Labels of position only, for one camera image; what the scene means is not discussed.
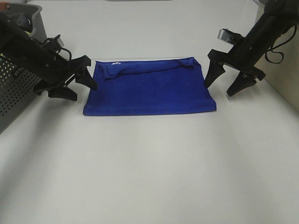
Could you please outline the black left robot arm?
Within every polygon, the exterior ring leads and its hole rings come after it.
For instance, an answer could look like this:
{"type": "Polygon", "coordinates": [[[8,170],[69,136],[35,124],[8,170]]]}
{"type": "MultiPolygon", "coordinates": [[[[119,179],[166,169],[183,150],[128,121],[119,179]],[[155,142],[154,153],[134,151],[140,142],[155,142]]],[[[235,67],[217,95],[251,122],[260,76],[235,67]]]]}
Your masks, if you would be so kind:
{"type": "Polygon", "coordinates": [[[68,87],[70,82],[75,81],[94,91],[98,88],[87,69],[91,66],[88,56],[73,58],[63,47],[60,35],[43,42],[30,38],[5,14],[0,15],[0,56],[40,78],[33,88],[37,95],[47,91],[50,98],[76,101],[76,92],[68,87]]]}

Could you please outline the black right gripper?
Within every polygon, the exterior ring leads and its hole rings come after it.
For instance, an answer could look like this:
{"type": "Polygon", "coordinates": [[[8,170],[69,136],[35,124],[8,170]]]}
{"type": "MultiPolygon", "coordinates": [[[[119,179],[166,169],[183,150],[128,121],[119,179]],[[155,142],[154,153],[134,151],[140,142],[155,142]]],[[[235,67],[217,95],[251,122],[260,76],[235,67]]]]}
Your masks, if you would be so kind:
{"type": "Polygon", "coordinates": [[[224,65],[241,71],[227,90],[227,94],[230,97],[243,89],[254,86],[256,84],[255,78],[259,80],[264,79],[265,73],[255,67],[256,59],[250,55],[250,53],[252,53],[250,47],[251,45],[246,38],[242,37],[242,39],[233,45],[228,53],[212,49],[208,53],[210,63],[204,80],[204,86],[209,88],[219,76],[225,73],[224,65]]]}

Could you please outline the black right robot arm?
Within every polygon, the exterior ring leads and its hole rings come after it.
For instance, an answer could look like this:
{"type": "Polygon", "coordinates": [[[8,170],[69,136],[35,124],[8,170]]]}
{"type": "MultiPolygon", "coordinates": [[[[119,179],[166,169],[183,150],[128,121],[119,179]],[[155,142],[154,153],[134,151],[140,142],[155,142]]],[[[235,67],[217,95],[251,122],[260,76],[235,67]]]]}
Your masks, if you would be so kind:
{"type": "Polygon", "coordinates": [[[264,6],[264,13],[245,37],[228,29],[221,29],[218,39],[233,47],[228,53],[214,49],[208,53],[210,64],[204,86],[209,87],[225,73],[225,65],[239,71],[236,80],[227,90],[230,97],[254,86],[257,80],[263,80],[266,74],[256,68],[255,64],[269,51],[273,52],[276,48],[275,41],[290,28],[296,28],[298,23],[297,0],[268,0],[264,6]]]}

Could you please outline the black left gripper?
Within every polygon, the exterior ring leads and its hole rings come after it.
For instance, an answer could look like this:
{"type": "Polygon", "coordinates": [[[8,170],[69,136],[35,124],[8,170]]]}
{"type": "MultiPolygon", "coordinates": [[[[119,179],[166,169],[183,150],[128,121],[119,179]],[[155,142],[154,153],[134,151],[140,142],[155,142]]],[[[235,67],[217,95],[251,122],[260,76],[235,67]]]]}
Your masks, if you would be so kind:
{"type": "Polygon", "coordinates": [[[97,90],[98,85],[91,77],[87,67],[91,66],[91,59],[84,55],[72,59],[62,68],[49,68],[46,77],[34,86],[34,93],[41,95],[43,91],[48,92],[50,98],[62,98],[77,101],[77,94],[68,88],[68,84],[75,80],[76,83],[84,85],[91,90],[97,90]]]}

